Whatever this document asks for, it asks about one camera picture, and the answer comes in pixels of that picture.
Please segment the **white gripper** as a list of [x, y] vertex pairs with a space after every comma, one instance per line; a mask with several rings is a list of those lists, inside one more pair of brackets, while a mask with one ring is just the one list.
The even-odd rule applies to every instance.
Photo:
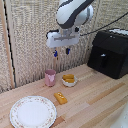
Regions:
[[[70, 34], [65, 33], [62, 35], [58, 30], [53, 30], [47, 33], [47, 42], [46, 45], [49, 48], [69, 46], [77, 44], [79, 42], [79, 33], [71, 32]], [[66, 48], [66, 55], [69, 55], [71, 48]], [[58, 56], [57, 50], [54, 52], [54, 57]]]

